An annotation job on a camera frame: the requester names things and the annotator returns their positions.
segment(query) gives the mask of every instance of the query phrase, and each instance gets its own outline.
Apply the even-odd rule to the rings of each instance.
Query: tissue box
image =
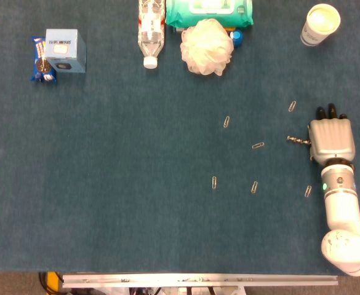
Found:
[[[77,29],[47,29],[44,55],[58,72],[86,72],[87,47]]]

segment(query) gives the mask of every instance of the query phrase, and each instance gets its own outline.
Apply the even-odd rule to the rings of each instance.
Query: teal package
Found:
[[[166,0],[166,23],[170,26],[196,26],[205,18],[214,18],[224,27],[253,25],[252,0]]]

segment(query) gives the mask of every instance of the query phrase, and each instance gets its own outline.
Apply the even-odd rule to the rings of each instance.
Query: plastic water bottle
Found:
[[[138,45],[144,54],[144,67],[155,69],[163,48],[165,0],[138,1]]]

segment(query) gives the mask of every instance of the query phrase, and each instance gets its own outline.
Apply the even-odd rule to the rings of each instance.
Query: robotic hand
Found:
[[[322,107],[310,122],[310,140],[288,136],[289,141],[311,145],[311,160],[322,165],[322,183],[327,224],[332,230],[322,240],[324,257],[348,275],[360,276],[360,210],[354,166],[355,146],[351,122],[345,114],[337,118],[329,104],[329,118]]]

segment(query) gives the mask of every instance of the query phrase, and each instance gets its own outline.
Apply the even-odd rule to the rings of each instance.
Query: floor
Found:
[[[338,286],[253,287],[247,295],[353,295],[360,294],[360,278],[340,277]],[[44,295],[36,273],[0,273],[0,295]]]

